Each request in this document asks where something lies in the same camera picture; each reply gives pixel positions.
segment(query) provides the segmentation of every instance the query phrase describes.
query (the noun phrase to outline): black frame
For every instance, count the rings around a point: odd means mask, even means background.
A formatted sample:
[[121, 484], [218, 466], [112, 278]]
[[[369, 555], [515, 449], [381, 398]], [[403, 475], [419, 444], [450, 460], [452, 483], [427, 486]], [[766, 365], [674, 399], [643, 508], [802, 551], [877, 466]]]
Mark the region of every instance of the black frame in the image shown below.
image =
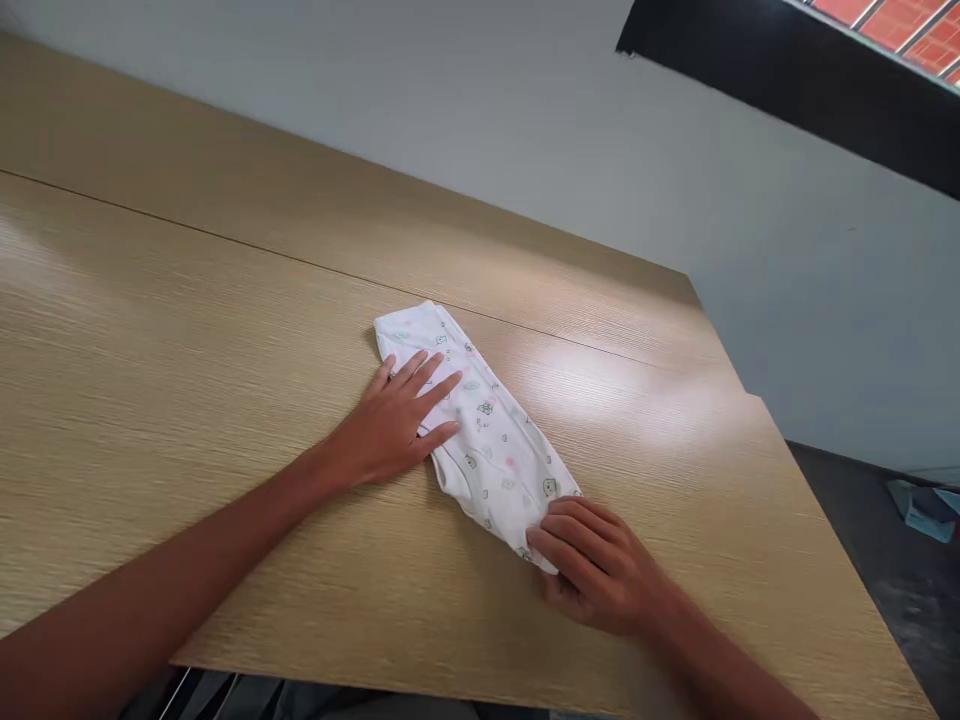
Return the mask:
[[636, 0], [617, 52], [960, 200], [960, 94], [787, 0]]

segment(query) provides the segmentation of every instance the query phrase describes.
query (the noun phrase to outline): wooden table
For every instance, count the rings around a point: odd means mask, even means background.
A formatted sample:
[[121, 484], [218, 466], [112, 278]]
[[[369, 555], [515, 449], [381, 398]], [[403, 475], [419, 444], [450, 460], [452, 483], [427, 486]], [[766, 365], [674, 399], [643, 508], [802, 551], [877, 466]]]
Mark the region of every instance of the wooden table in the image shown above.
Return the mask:
[[[932, 717], [686, 277], [9, 36], [0, 57], [0, 632], [331, 430], [373, 318], [426, 297], [824, 717]], [[177, 659], [627, 714], [628, 656], [419, 468], [317, 513]]]

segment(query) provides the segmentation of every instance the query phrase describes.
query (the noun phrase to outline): folded cloth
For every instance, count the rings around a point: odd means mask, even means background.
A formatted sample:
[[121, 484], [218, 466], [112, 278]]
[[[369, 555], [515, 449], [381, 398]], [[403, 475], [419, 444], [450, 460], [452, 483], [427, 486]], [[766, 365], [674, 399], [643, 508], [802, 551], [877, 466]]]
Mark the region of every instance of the folded cloth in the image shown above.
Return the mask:
[[552, 564], [527, 546], [526, 531], [540, 524], [551, 500], [583, 493], [550, 442], [444, 308], [428, 300], [379, 317], [374, 327], [381, 358], [392, 353], [396, 368], [420, 350], [443, 352], [444, 361], [421, 395], [463, 371], [460, 384], [420, 425], [421, 435], [449, 420], [461, 425], [459, 433], [431, 454], [440, 489], [524, 560], [556, 574]]

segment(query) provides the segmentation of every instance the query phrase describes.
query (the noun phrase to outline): right hand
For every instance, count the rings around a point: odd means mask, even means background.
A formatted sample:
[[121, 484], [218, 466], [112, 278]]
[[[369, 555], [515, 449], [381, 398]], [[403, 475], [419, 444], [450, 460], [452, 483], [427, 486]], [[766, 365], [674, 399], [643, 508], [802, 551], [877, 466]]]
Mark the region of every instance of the right hand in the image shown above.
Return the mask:
[[586, 498], [554, 500], [527, 542], [560, 571], [540, 571], [544, 600], [583, 625], [644, 634], [681, 594], [627, 524]]

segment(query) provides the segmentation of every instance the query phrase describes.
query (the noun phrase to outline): wrist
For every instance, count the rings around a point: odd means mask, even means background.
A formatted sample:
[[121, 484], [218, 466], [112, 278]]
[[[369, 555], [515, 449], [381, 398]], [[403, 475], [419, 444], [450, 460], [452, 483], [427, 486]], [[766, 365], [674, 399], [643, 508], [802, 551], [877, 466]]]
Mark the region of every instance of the wrist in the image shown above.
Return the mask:
[[657, 569], [647, 579], [634, 636], [647, 643], [669, 642], [673, 630], [689, 622], [691, 608], [680, 586]]
[[287, 489], [311, 505], [311, 510], [360, 484], [358, 475], [315, 446], [277, 476]]

